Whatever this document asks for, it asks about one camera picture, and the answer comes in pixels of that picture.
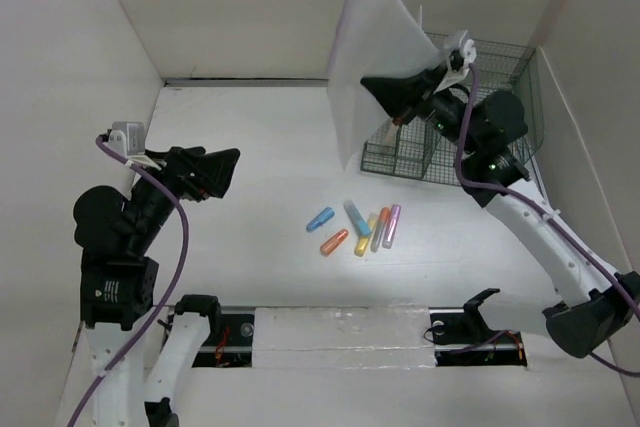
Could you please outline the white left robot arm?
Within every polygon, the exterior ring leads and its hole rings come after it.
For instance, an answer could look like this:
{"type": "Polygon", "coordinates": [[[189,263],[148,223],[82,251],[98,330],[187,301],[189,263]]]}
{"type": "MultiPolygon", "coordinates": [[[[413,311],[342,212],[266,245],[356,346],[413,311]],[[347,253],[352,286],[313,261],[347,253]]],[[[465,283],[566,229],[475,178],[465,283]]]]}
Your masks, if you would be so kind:
{"type": "Polygon", "coordinates": [[[180,203],[223,197],[240,152],[172,147],[149,151],[146,158],[149,166],[132,166],[139,178],[130,195],[96,186],[74,206],[74,238],[82,249],[80,318],[95,378],[71,424],[90,405],[95,426],[179,425],[175,400],[200,348],[228,336],[217,297],[185,295],[174,308],[154,368],[144,372],[143,337],[157,323],[186,262],[189,224],[180,203]],[[181,220],[182,246],[176,272],[156,299],[159,265],[146,252],[173,212],[181,220]]]}

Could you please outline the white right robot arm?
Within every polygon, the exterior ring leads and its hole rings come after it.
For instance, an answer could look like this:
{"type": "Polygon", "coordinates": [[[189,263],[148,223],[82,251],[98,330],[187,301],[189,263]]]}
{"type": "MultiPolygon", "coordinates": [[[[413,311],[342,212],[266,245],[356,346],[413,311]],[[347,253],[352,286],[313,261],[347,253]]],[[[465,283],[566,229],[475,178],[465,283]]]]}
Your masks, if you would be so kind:
{"type": "Polygon", "coordinates": [[[570,356],[592,356],[639,315],[638,273],[621,273],[589,249],[512,154],[511,143],[528,131],[515,94],[496,90],[477,101],[471,86],[460,100],[453,87],[436,88],[437,76],[425,70],[404,79],[364,77],[360,83],[394,125],[421,118],[455,144],[454,168],[463,190],[518,238],[562,299],[534,315],[535,325],[570,356]]]}

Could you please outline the clear purple-zip document pouch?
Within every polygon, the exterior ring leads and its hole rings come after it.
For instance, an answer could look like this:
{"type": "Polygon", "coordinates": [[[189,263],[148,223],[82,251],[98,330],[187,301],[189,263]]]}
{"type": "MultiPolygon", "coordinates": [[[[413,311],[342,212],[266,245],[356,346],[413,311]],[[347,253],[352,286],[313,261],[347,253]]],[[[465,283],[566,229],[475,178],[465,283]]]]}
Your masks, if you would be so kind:
{"type": "Polygon", "coordinates": [[[345,0],[327,65],[341,165],[388,119],[364,77],[406,78],[439,63],[439,50],[402,0],[345,0]]]}

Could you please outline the orange capsule marker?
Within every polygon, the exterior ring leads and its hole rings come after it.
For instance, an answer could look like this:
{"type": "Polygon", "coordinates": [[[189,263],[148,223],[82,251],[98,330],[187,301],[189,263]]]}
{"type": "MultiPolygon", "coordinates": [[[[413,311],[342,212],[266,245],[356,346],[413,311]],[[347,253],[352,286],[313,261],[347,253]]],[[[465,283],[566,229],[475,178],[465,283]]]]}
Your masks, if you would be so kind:
{"type": "Polygon", "coordinates": [[[333,236],[328,238],[320,247],[320,253],[323,256],[332,254],[349,236],[347,229],[341,229],[333,236]]]}

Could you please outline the blue capsule marker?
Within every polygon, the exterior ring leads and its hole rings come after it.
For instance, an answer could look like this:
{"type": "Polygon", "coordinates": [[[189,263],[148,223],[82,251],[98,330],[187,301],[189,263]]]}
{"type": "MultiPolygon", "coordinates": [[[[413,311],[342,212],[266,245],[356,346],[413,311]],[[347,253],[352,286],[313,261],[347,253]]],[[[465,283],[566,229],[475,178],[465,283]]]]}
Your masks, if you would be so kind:
{"type": "Polygon", "coordinates": [[[335,211],[331,207],[324,208],[307,225],[306,231],[311,233],[325,225],[335,216],[335,211]]]}

